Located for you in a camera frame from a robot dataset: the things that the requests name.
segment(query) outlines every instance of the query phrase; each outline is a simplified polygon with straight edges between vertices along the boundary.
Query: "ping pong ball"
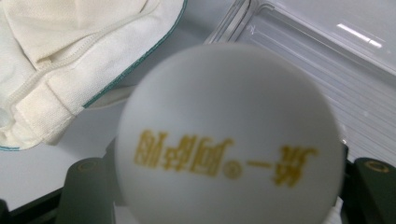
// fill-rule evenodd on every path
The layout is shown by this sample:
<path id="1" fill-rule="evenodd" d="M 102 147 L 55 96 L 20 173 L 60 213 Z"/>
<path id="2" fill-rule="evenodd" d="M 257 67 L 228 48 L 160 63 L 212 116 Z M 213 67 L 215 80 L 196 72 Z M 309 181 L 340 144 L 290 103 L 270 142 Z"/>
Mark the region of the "ping pong ball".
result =
<path id="1" fill-rule="evenodd" d="M 140 224 L 321 223 L 343 151 L 325 98 L 264 49 L 187 49 L 155 67 L 125 106 L 121 193 Z"/>

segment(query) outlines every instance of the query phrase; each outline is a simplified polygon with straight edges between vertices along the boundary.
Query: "white cloth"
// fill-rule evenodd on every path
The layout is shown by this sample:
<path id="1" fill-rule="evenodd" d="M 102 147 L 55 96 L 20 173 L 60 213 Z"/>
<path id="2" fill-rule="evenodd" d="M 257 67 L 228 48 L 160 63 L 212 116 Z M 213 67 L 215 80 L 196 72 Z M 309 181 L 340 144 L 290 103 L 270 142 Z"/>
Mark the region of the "white cloth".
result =
<path id="1" fill-rule="evenodd" d="M 184 0 L 1 1 L 0 149 L 56 143 L 81 110 L 168 37 L 185 5 Z M 113 91 L 105 102 L 126 91 Z"/>

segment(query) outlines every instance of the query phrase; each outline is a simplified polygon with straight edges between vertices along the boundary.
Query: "folded towel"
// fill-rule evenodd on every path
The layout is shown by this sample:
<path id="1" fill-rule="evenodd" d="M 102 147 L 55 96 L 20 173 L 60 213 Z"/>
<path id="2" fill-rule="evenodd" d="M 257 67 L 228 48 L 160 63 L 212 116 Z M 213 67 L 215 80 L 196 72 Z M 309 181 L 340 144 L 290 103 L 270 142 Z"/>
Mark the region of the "folded towel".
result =
<path id="1" fill-rule="evenodd" d="M 55 144 L 79 112 L 170 35 L 185 5 L 185 0 L 0 1 L 0 149 Z M 106 103 L 125 96 L 114 92 Z"/>

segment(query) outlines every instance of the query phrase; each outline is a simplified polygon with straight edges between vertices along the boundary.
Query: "white ping pong ball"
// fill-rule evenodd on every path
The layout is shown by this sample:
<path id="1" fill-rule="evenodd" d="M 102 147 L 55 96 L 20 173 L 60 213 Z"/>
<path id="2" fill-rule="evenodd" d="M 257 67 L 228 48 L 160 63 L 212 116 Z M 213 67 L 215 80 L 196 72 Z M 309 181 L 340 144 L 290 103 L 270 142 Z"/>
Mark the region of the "white ping pong ball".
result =
<path id="1" fill-rule="evenodd" d="M 116 169 L 140 224 L 318 224 L 344 168 L 330 108 L 264 49 L 188 49 L 154 68 L 120 120 Z"/>

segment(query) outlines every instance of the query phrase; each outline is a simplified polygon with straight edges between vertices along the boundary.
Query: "white fabric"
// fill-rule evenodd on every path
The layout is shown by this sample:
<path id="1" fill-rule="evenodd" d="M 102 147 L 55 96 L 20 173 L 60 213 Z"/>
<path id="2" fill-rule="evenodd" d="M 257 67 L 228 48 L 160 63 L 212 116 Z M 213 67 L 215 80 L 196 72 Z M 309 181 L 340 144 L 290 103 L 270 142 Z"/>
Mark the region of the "white fabric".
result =
<path id="1" fill-rule="evenodd" d="M 169 35 L 184 5 L 183 0 L 0 2 L 0 149 L 56 143 L 81 110 Z M 118 101 L 127 91 L 113 92 L 98 105 Z"/>

